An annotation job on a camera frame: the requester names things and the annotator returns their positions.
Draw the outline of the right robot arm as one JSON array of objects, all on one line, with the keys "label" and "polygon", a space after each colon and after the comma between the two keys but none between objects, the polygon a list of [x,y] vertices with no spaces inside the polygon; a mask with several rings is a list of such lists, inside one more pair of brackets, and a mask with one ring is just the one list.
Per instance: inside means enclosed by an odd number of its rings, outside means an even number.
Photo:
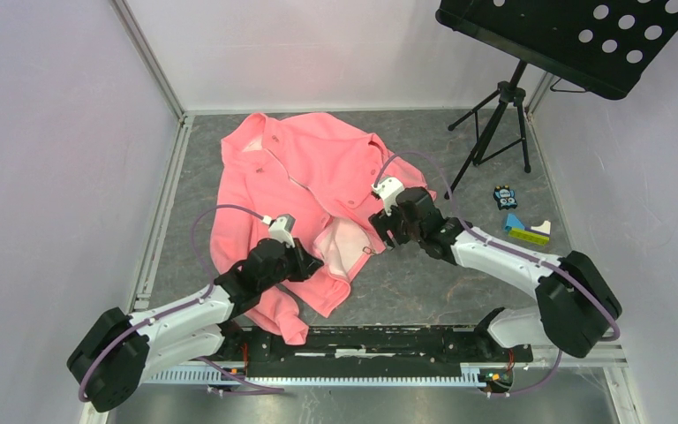
[{"label": "right robot arm", "polygon": [[488,274],[535,300],[533,307],[495,308],[480,321],[474,346],[481,358],[542,344],[584,358],[597,343],[618,339],[621,303],[586,254],[543,254],[492,237],[445,217],[425,188],[406,188],[395,178],[372,189],[382,209],[369,222],[387,247],[415,242],[436,260]]}]

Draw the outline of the white object behind arm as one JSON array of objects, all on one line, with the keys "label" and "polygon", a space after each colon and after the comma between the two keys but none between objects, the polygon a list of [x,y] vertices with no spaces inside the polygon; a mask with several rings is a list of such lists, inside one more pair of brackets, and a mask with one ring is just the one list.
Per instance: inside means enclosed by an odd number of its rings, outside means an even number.
[{"label": "white object behind arm", "polygon": [[533,225],[529,228],[530,231],[544,234],[549,236],[551,234],[552,230],[552,223],[549,220],[545,220],[542,224],[540,225]]}]

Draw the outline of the pink zip-up jacket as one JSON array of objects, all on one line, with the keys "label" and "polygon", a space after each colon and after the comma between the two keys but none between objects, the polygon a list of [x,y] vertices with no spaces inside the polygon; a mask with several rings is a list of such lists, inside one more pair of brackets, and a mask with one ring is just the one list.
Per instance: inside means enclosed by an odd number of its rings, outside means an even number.
[{"label": "pink zip-up jacket", "polygon": [[218,271],[228,270],[267,237],[262,216],[293,216],[292,235],[322,267],[303,283],[265,291],[247,316],[287,344],[302,345],[308,327],[299,304],[329,316],[350,296],[352,280],[370,257],[384,249],[369,221],[383,208],[373,196],[375,180],[393,177],[415,187],[426,179],[378,135],[328,113],[285,119],[255,113],[221,146],[212,261]]}]

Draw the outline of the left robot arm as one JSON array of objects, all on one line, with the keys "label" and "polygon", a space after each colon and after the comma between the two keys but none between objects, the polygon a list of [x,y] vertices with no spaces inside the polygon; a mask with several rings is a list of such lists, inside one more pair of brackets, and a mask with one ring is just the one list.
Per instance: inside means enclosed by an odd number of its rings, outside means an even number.
[{"label": "left robot arm", "polygon": [[105,413],[168,368],[213,354],[221,360],[235,358],[242,337],[222,324],[254,308],[276,285],[303,283],[323,265],[299,240],[289,244],[264,238],[192,295],[141,313],[106,310],[66,362],[79,385],[79,400]]}]

